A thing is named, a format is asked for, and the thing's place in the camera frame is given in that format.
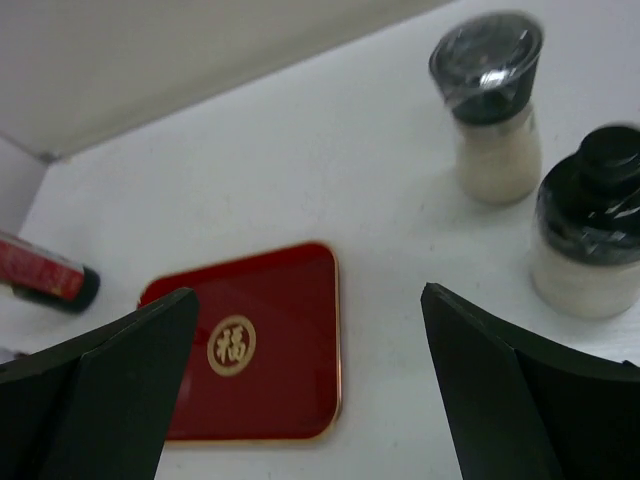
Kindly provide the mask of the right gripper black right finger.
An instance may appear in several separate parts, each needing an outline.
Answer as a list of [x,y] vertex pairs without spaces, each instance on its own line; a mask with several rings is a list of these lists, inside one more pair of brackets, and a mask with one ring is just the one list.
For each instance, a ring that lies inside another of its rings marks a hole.
[[463,478],[638,478],[637,365],[556,343],[436,283],[421,307]]

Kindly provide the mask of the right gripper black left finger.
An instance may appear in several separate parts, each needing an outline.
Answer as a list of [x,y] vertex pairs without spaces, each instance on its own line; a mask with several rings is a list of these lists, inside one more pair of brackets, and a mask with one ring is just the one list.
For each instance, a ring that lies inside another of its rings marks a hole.
[[2,478],[154,478],[198,311],[180,288],[2,364]]

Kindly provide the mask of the soy sauce bottle red label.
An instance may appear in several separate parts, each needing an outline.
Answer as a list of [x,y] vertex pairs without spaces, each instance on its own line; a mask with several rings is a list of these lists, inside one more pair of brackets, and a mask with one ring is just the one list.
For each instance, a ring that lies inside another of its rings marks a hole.
[[100,283],[92,268],[1,232],[1,290],[14,297],[79,314],[93,303]]

